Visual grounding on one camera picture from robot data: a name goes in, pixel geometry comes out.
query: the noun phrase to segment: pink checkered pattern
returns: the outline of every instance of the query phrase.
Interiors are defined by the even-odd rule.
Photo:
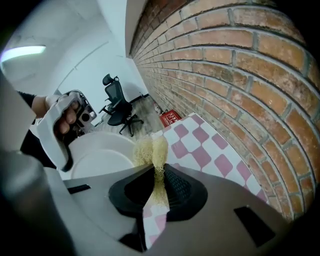
[[[267,201],[264,191],[238,153],[218,132],[196,113],[173,123],[152,135],[164,136],[168,142],[167,163],[176,168],[187,167],[210,175],[231,180],[245,187],[255,196]],[[153,242],[165,228],[165,216],[169,211],[162,210],[159,215],[148,209],[156,205],[146,204],[143,213],[146,245]]]

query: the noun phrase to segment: ceiling light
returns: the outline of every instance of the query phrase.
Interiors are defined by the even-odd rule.
[[[46,47],[44,45],[12,48],[12,49],[6,50],[1,55],[0,62],[2,63],[12,58],[20,57],[24,55],[41,54],[44,52],[45,48]]]

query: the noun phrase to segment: gray plastic handle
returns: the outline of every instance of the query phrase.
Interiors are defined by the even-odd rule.
[[[54,125],[60,119],[63,112],[75,101],[81,102],[78,93],[62,96],[56,105],[48,110],[36,127],[43,150],[60,170],[65,169],[71,156],[68,154],[66,145],[55,136]]]

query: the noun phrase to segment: black office chair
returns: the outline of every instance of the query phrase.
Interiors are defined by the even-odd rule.
[[[124,126],[120,130],[121,132],[128,126],[131,137],[134,136],[134,134],[131,131],[131,124],[140,122],[141,124],[144,123],[141,119],[136,119],[138,116],[135,114],[131,116],[132,111],[132,105],[126,101],[125,96],[123,94],[119,78],[116,76],[115,78],[111,78],[108,74],[105,76],[102,80],[102,83],[104,83],[105,79],[108,78],[108,81],[110,83],[104,88],[106,94],[108,95],[108,99],[111,102],[111,109],[109,106],[109,109],[106,109],[106,105],[99,111],[101,113],[102,111],[106,112],[107,114],[111,115],[110,119],[108,120],[108,125],[110,126],[119,126],[121,124],[124,124]]]

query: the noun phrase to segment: rectangular black slot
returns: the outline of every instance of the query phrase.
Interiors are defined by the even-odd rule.
[[[81,192],[84,190],[88,190],[88,189],[91,189],[91,187],[88,184],[84,184],[84,185],[80,185],[80,186],[69,187],[68,191],[72,195],[72,194],[75,194],[75,193],[78,193],[78,192]]]
[[[275,237],[275,233],[249,207],[234,209],[246,231],[248,231],[256,247],[262,246]]]

